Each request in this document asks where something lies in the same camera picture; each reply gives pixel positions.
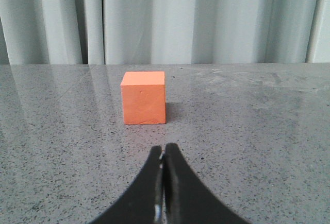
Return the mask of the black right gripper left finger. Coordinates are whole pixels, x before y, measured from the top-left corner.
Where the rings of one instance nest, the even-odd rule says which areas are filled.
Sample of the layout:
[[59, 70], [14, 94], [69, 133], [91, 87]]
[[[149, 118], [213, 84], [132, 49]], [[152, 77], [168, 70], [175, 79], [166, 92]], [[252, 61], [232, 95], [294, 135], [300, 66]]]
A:
[[162, 149], [153, 146], [133, 183], [92, 223], [162, 223], [162, 180]]

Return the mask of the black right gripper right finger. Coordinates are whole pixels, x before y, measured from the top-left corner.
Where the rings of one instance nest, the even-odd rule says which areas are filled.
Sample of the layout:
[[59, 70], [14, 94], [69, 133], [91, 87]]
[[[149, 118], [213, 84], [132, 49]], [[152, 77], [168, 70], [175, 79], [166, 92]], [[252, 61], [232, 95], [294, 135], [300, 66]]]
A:
[[166, 144], [164, 179], [168, 223], [247, 223], [201, 182], [175, 143]]

